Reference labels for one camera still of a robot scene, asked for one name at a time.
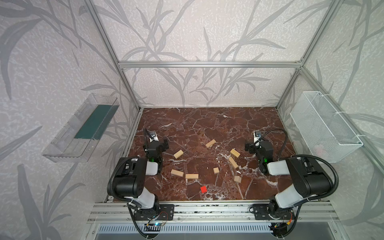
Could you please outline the wood block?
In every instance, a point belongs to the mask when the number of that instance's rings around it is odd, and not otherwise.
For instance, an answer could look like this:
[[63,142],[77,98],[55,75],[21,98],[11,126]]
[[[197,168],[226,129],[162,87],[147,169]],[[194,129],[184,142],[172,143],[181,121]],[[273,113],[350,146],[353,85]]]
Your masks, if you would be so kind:
[[231,153],[231,155],[234,156],[235,158],[239,158],[240,155],[241,155],[241,154],[240,154],[237,150],[235,150],[235,149],[232,149],[232,150],[230,151],[230,153]]
[[199,179],[199,174],[186,174],[185,177],[187,180],[196,180]]
[[172,169],[171,170],[171,175],[177,176],[177,177],[183,177],[184,176],[184,172]]
[[184,154],[184,152],[183,152],[182,150],[179,150],[179,151],[177,151],[177,152],[174,154],[174,158],[175,158],[175,159],[178,159],[178,158],[181,157],[183,154]]
[[216,140],[211,140],[210,142],[208,142],[208,143],[206,144],[206,147],[207,147],[207,148],[210,148],[210,147],[212,147],[215,143],[216,143]]

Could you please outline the wood block diagonal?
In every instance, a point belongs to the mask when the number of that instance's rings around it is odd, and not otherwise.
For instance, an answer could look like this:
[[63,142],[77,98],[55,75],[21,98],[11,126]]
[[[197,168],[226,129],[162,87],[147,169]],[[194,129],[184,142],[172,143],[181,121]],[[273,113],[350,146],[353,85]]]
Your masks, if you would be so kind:
[[236,161],[232,157],[229,157],[228,160],[234,169],[239,168],[239,165],[236,163]]

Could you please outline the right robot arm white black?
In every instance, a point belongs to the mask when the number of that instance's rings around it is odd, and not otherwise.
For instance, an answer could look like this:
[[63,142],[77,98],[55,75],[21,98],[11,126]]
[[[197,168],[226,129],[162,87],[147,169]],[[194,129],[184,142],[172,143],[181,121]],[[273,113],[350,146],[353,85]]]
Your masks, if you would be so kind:
[[256,219],[282,219],[295,207],[332,195],[339,186],[335,168],[317,156],[295,155],[274,161],[273,145],[268,141],[246,143],[245,151],[256,155],[264,175],[289,175],[292,180],[292,184],[272,197],[267,205],[252,206]]

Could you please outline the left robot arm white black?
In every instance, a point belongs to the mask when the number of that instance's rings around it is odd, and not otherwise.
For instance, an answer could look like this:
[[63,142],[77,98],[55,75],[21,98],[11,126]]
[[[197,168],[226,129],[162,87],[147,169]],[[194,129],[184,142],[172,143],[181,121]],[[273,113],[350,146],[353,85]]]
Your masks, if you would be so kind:
[[114,199],[126,202],[127,207],[137,213],[158,215],[158,197],[145,187],[146,176],[162,172],[163,152],[169,149],[168,139],[153,140],[144,145],[146,156],[120,158],[107,186],[107,192]]

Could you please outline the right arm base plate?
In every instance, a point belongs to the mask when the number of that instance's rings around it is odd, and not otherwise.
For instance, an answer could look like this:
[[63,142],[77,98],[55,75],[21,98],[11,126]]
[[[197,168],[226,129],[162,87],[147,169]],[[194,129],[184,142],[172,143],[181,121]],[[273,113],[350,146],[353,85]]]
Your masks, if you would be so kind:
[[249,212],[254,215],[256,220],[290,220],[293,217],[293,209],[282,209],[275,204],[253,204]]

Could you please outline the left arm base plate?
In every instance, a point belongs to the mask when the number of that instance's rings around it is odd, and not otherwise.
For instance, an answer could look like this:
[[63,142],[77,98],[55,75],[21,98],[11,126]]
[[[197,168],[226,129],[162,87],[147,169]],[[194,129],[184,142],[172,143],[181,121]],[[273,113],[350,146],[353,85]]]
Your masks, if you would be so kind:
[[173,220],[175,213],[175,205],[173,204],[159,204],[154,205],[151,209],[135,210],[134,218],[136,221],[144,220],[160,220],[171,221]]

